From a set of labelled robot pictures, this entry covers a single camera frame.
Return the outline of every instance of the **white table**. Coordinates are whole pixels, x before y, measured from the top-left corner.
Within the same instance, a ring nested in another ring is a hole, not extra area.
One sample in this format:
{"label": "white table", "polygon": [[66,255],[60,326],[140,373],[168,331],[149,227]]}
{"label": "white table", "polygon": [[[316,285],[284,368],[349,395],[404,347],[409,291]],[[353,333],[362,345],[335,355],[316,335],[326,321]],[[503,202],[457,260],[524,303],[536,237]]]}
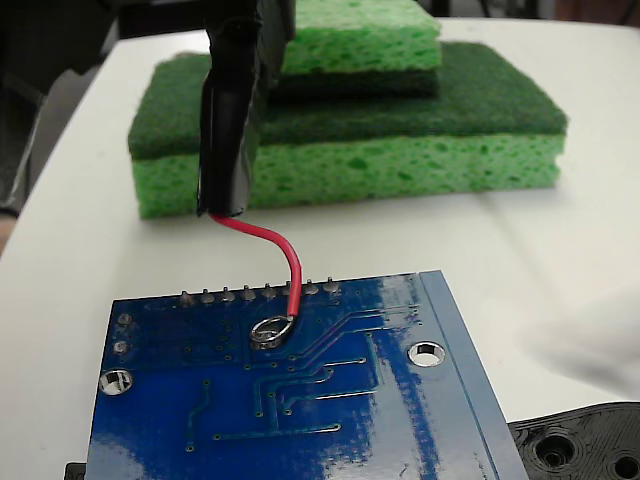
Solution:
{"label": "white table", "polygon": [[[640,370],[640,33],[505,20],[443,26],[446,40],[496,48],[571,117],[555,190],[246,220],[283,233],[305,278],[442,269],[508,421],[639,400],[640,374],[628,365]],[[138,219],[126,141],[136,107],[157,62],[206,48],[203,33],[116,46],[0,260],[3,478],[61,478],[67,462],[86,458],[113,299],[287,279],[266,242],[206,218]]]}

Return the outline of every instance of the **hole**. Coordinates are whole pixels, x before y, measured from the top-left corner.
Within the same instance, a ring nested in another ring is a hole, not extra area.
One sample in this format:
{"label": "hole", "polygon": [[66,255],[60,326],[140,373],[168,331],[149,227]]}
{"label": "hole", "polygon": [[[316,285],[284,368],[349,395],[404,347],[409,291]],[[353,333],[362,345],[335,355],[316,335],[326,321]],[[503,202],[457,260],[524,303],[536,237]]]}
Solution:
{"label": "hole", "polygon": [[435,367],[444,357],[444,348],[433,342],[416,343],[409,349],[409,360],[419,367]]}
{"label": "hole", "polygon": [[133,386],[133,375],[128,370],[113,369],[100,375],[98,388],[105,395],[122,395]]}
{"label": "hole", "polygon": [[569,463],[575,454],[573,443],[566,437],[550,435],[536,446],[536,455],[549,468]]}
{"label": "hole", "polygon": [[615,465],[615,472],[620,478],[636,478],[640,473],[640,465],[635,458],[622,457]]}

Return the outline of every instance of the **wire insulation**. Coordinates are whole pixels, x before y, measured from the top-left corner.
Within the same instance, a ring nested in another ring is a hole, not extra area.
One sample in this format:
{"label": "wire insulation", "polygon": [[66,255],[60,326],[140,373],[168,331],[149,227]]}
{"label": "wire insulation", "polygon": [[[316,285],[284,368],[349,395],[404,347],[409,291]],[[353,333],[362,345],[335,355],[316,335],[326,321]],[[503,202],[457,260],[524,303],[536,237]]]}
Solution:
{"label": "wire insulation", "polygon": [[289,268],[291,269],[291,289],[289,291],[289,304],[287,306],[287,315],[296,317],[298,310],[300,309],[300,294],[302,293],[302,265],[300,259],[293,246],[279,233],[266,228],[251,225],[249,223],[241,222],[234,218],[223,217],[220,215],[211,215],[211,218],[225,227],[232,228],[242,233],[248,233],[254,237],[259,237],[264,240],[269,240],[275,243],[289,262]]}

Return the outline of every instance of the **black object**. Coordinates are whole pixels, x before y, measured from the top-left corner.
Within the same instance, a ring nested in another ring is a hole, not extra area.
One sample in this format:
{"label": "black object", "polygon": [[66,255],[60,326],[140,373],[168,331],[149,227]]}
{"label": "black object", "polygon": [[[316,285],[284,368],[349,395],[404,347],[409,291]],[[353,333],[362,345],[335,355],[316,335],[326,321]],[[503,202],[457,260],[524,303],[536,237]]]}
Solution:
{"label": "black object", "polygon": [[64,470],[64,480],[84,480],[86,468],[86,463],[67,463],[67,468]]}
{"label": "black object", "polygon": [[488,0],[479,0],[479,1],[480,1],[480,7],[482,8],[482,14],[486,18],[491,18],[491,10],[489,10]]}
{"label": "black object", "polygon": [[207,5],[212,66],[202,87],[198,215],[236,216],[249,203],[269,87],[295,33],[294,0]]}
{"label": "black object", "polygon": [[631,20],[631,15],[633,15],[638,8],[638,3],[638,0],[631,0],[629,2],[629,5],[627,5],[626,10],[622,14],[622,17],[620,17],[620,21],[618,22],[620,25],[626,25],[627,23],[629,23],[629,20]]}
{"label": "black object", "polygon": [[531,480],[640,479],[640,403],[509,424]]}

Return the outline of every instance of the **green sponge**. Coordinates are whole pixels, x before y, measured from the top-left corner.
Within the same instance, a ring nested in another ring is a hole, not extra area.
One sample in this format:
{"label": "green sponge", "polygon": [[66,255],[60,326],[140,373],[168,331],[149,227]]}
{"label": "green sponge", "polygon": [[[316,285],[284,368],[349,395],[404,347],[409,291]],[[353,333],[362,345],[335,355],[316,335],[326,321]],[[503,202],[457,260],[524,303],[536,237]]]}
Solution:
{"label": "green sponge", "polygon": [[[251,206],[552,186],[565,115],[490,48],[442,48],[438,98],[272,105]],[[186,60],[158,67],[130,134],[143,217],[195,209],[199,98],[185,98],[208,67]]]}
{"label": "green sponge", "polygon": [[441,64],[440,25],[417,2],[303,0],[297,7],[297,37],[287,48],[272,99],[423,96],[437,90],[432,70]]}

